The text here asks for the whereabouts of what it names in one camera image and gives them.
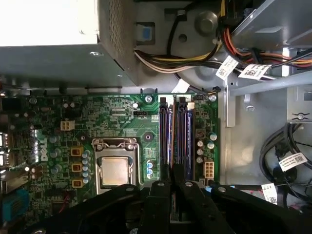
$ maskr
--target ram slot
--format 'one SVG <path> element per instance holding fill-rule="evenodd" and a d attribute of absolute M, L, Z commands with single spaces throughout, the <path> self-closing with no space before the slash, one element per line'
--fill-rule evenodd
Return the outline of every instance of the ram slot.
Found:
<path fill-rule="evenodd" d="M 180 97 L 177 113 L 177 163 L 185 164 L 187 154 L 187 103 Z"/>
<path fill-rule="evenodd" d="M 193 110 L 187 111 L 187 155 L 185 160 L 185 179 L 193 180 L 194 128 Z"/>
<path fill-rule="evenodd" d="M 159 106 L 159 147 L 160 164 L 168 164 L 168 145 L 169 145 L 169 110 L 165 97 L 160 98 Z"/>

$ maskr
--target mounting hole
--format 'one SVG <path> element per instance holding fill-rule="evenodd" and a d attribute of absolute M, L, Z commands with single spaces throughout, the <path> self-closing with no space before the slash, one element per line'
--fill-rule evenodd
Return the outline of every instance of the mounting hole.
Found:
<path fill-rule="evenodd" d="M 153 139 L 154 139 L 154 135 L 153 135 L 153 133 L 151 133 L 151 132 L 146 132 L 146 133 L 144 134 L 144 136 L 143 136 L 143 140 L 144 140 L 145 142 L 152 142 Z"/>
<path fill-rule="evenodd" d="M 180 34 L 179 41 L 185 43 L 187 41 L 187 36 L 185 34 Z"/>

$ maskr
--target barcode label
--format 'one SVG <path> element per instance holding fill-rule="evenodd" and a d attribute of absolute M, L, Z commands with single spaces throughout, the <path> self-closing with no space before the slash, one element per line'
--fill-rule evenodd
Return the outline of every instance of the barcode label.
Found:
<path fill-rule="evenodd" d="M 228 56 L 221 64 L 215 75 L 223 80 L 226 80 L 237 65 L 238 62 L 231 56 Z"/>
<path fill-rule="evenodd" d="M 307 162 L 306 157 L 303 155 L 303 153 L 297 153 L 294 155 L 290 155 L 289 157 L 281 160 L 279 162 L 279 165 L 282 169 L 282 171 L 287 171 L 295 166 L 298 166 L 302 163 Z"/>
<path fill-rule="evenodd" d="M 273 183 L 263 184 L 261 187 L 265 200 L 277 205 L 277 192 L 275 185 Z"/>
<path fill-rule="evenodd" d="M 259 80 L 270 67 L 271 65 L 249 64 L 238 77 Z"/>
<path fill-rule="evenodd" d="M 180 79 L 176 87 L 171 91 L 171 93 L 172 94 L 178 94 L 178 93 L 184 94 L 187 92 L 189 87 L 190 87 L 189 83 L 187 83 L 183 79 Z"/>

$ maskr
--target motherboard screw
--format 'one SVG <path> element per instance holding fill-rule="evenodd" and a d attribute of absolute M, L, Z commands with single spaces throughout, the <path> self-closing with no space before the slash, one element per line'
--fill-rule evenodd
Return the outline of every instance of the motherboard screw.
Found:
<path fill-rule="evenodd" d="M 211 95 L 209 96 L 210 101 L 216 101 L 216 95 Z"/>
<path fill-rule="evenodd" d="M 37 99 L 35 97 L 31 97 L 29 99 L 29 103 L 32 104 L 32 105 L 35 105 L 37 103 Z"/>
<path fill-rule="evenodd" d="M 97 150 L 102 150 L 102 149 L 103 149 L 103 146 L 97 145 Z"/>
<path fill-rule="evenodd" d="M 147 96 L 145 97 L 145 101 L 146 101 L 147 103 L 151 103 L 151 102 L 153 101 L 153 97 L 152 97 L 151 95 L 147 95 Z"/>

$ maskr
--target yellow component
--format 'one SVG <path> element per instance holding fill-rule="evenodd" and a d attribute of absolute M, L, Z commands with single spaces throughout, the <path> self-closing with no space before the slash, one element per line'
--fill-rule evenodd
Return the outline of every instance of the yellow component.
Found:
<path fill-rule="evenodd" d="M 215 162 L 211 159 L 204 162 L 204 176 L 206 179 L 214 179 L 215 177 Z"/>
<path fill-rule="evenodd" d="M 72 180 L 72 187 L 74 189 L 80 189 L 83 187 L 82 179 L 73 179 Z"/>
<path fill-rule="evenodd" d="M 82 163 L 72 164 L 72 172 L 82 172 Z"/>
<path fill-rule="evenodd" d="M 75 129 L 75 121 L 61 121 L 60 122 L 60 130 L 61 131 L 71 131 Z"/>
<path fill-rule="evenodd" d="M 73 157 L 80 157 L 83 153 L 83 146 L 74 146 L 70 149 L 70 154 Z"/>

